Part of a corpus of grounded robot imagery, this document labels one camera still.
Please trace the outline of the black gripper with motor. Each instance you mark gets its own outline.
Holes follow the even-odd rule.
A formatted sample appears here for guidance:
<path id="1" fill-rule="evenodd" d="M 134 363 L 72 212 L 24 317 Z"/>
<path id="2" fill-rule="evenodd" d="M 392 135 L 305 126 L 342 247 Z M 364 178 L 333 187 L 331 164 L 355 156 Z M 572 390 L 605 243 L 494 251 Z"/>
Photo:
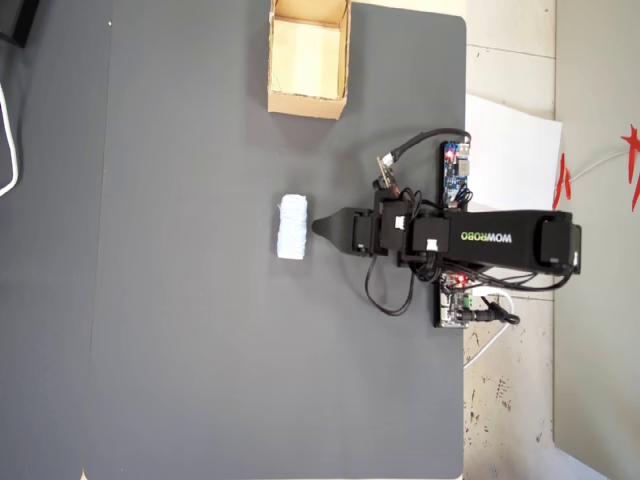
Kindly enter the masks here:
<path id="1" fill-rule="evenodd" d="M 380 222 L 381 213 L 377 209 L 342 208 L 330 216 L 314 220 L 312 231 L 341 253 L 376 256 L 383 254 Z M 340 233 L 350 227 L 351 237 Z"/>

